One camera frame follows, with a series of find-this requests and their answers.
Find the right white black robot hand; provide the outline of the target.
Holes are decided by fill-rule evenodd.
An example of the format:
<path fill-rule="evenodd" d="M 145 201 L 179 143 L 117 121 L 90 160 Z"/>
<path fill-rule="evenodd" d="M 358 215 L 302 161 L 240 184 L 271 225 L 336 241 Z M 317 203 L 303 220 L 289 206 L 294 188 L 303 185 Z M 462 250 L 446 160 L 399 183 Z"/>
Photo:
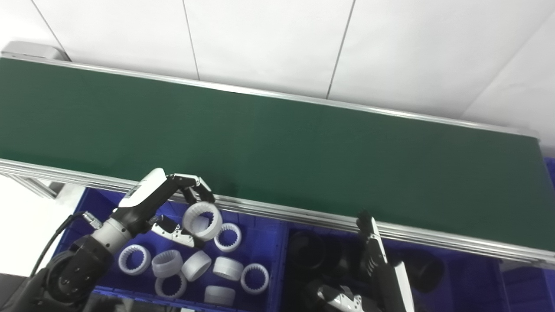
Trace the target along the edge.
<path fill-rule="evenodd" d="M 414 312 L 410 282 L 403 261 L 389 261 L 375 218 L 368 211 L 357 215 L 362 243 L 359 276 L 369 279 L 373 298 L 321 283 L 314 291 L 317 303 L 339 312 Z"/>

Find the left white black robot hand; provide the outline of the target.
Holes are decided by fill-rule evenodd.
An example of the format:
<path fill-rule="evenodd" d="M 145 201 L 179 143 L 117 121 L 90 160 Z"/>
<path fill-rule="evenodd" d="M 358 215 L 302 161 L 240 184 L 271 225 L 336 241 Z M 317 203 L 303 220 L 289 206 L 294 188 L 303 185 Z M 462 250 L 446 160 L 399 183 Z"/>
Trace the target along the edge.
<path fill-rule="evenodd" d="M 156 214 L 178 190 L 189 204 L 181 224 Z M 214 239 L 223 224 L 212 190 L 200 176 L 167 175 L 162 168 L 153 169 L 129 190 L 109 221 L 127 239 L 154 231 L 177 244 L 198 249 L 202 249 L 206 241 Z"/>

